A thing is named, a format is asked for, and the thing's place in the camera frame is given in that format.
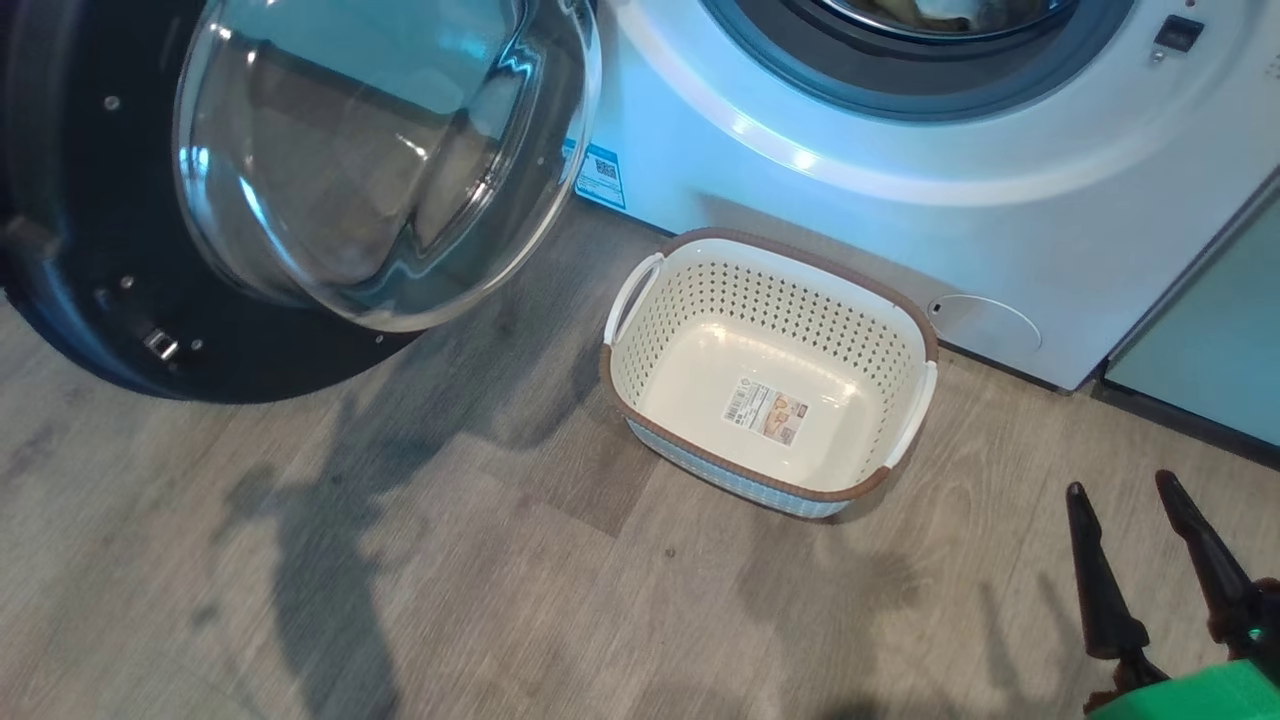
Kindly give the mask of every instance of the brown basket rim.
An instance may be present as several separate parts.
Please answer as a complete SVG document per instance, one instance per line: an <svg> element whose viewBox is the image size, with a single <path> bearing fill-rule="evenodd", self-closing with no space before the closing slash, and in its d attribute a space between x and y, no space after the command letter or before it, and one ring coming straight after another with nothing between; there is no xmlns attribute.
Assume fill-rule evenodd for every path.
<svg viewBox="0 0 1280 720"><path fill-rule="evenodd" d="M684 234L678 234L675 238L672 238L669 243L667 243L667 245L663 246L662 255L663 256L668 256L672 252L675 252L676 250L684 247L685 245L689 245L691 242L696 242L699 240L728 240L728 241L733 241L733 242L740 242L742 245L749 245L751 247L758 247L758 249L764 250L767 252L773 252L774 255L781 255L783 258L788 258L791 260L796 260L799 263L804 263L806 265L812 265L812 266L814 266L814 268L817 268L819 270L823 270L826 273L836 275L837 278L841 278L841 279L847 281L847 282L850 282L852 284L856 284L856 286L861 287L863 290L873 292L873 293L883 297L884 300L888 300L895 306L897 306L902 311L905 311L915 322L916 327L920 329L920 336L924 338L924 359L925 359L925 363L937 363L937 359L938 359L938 337L937 337L937 333L933 331L933 325L931 325L929 322L928 322L928 319L924 316L924 311L920 310L914 302L911 302L901 292L899 292L899 291L896 291L896 290L893 290L893 288L891 288L891 287L888 287L888 286L886 286L886 284L883 284L883 283L881 283L878 281L874 281L874 279L872 279L872 278L869 278L869 277L859 273L858 270L852 270L850 268L845 268L845 266L837 265L836 263L832 263L831 260L828 260L826 258L822 258L820 255L814 255L812 252L805 252L803 250L797 250L797 249L790 247L787 245L783 245L781 242L767 240L767 238L763 238L763 237L759 237L759 236L755 236L755 234L751 234L751 233L748 233L748 232L733 231L733 229L727 229L727 228L701 228L701 229L691 231L691 232L687 232L687 233L684 233ZM664 441L675 445L676 447L680 447L680 448L685 450L686 452L696 455L698 457L701 457L703 460L705 460L708 462L712 462L713 465L717 465L717 466L719 466L719 468L722 468L724 470L728 470L728 471L731 471L731 473L733 473L736 475L740 475L740 477L744 477L744 478L746 478L746 479L749 479L751 482L755 482L755 483L759 483L759 484L763 484L763 486L767 486L767 487L782 491L782 492L785 492L787 495L801 497L804 500L812 500L812 501L815 501L815 502L846 502L846 501L850 501L850 500L859 498L859 497L861 497L861 496L864 496L864 495L874 491L890 475L890 471L891 471L890 468L884 466L884 465L881 465L869 477L867 477L865 479L855 483L850 488L841 489L841 491L822 492L822 491L813 491L813 489L803 488L800 486L795 486L795 484L787 483L785 480L780 480L777 478L772 478L769 475L764 475L764 474L756 473L755 470L751 470L749 468L744 468L742 465L739 465L737 462L733 462L732 460L728 460L727 457L722 457L722 456L716 455L713 452L708 452L704 448L701 448L700 446L694 445L694 443L691 443L691 442L681 438L680 436L676 436L675 433L668 432L666 428L663 428L663 427L660 427L660 425L658 425L655 423L653 423L652 420L649 420L648 418L645 418L644 415L641 415L639 411L636 411L634 407L631 407L631 405L628 405L622 398L622 395L618 392L618 388L613 384L613 373L612 373L612 368L611 368L612 359L613 359L613 347L611 347L609 345L604 345L603 348L600 350L600 382L604 384L605 392L609 395L609 397L613 400L613 402L618 406L618 409L622 411L622 414L627 418L627 420L630 420L630 421L640 425L641 428L644 428L644 429L649 430L650 433L658 436L659 438L662 438L662 439L664 439Z"/></svg>

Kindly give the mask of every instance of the empty basket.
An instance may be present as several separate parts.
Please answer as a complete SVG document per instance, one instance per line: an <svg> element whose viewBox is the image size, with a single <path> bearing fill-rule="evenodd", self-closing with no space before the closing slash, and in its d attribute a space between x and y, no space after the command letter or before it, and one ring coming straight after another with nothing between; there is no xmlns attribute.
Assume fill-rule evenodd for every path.
<svg viewBox="0 0 1280 720"><path fill-rule="evenodd" d="M726 229L677 237L618 292L600 374L635 434L762 505L823 518L888 477L924 420L937 338L900 293Z"/></svg>

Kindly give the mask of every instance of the washing machine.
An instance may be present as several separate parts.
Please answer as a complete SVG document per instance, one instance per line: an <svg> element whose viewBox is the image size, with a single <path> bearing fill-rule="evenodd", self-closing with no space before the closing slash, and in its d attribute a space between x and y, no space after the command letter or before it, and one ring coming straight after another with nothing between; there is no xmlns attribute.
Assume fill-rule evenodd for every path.
<svg viewBox="0 0 1280 720"><path fill-rule="evenodd" d="M586 0L0 19L0 284L83 368L186 400L306 393L465 322L572 197L600 85Z"/></svg>
<svg viewBox="0 0 1280 720"><path fill-rule="evenodd" d="M989 5L602 0L577 191L827 255L1075 388L1280 165L1280 3L902 13Z"/></svg>

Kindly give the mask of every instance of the product label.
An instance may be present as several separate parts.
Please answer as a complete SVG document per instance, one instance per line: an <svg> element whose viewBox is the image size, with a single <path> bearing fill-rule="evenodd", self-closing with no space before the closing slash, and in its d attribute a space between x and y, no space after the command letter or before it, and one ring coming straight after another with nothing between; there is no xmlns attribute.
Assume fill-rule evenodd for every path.
<svg viewBox="0 0 1280 720"><path fill-rule="evenodd" d="M791 447L809 406L750 378L737 380L724 419Z"/></svg>
<svg viewBox="0 0 1280 720"><path fill-rule="evenodd" d="M575 141L566 140L564 158L568 158L576 146ZM582 172L577 174L575 190L582 197L604 202L618 210L627 209L626 193L622 192L622 169L618 164L618 156L599 145L586 146L586 159L582 161Z"/></svg>

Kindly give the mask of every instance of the transparent glass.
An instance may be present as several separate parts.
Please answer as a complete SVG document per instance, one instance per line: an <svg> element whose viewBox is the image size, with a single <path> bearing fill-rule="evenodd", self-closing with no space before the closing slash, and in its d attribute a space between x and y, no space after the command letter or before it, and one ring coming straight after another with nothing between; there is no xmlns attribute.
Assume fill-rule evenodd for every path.
<svg viewBox="0 0 1280 720"><path fill-rule="evenodd" d="M922 40L987 40L1027 29L1076 0L822 0L886 33Z"/></svg>
<svg viewBox="0 0 1280 720"><path fill-rule="evenodd" d="M586 0L214 0L174 123L196 242L275 302L440 324L547 234L599 83Z"/></svg>

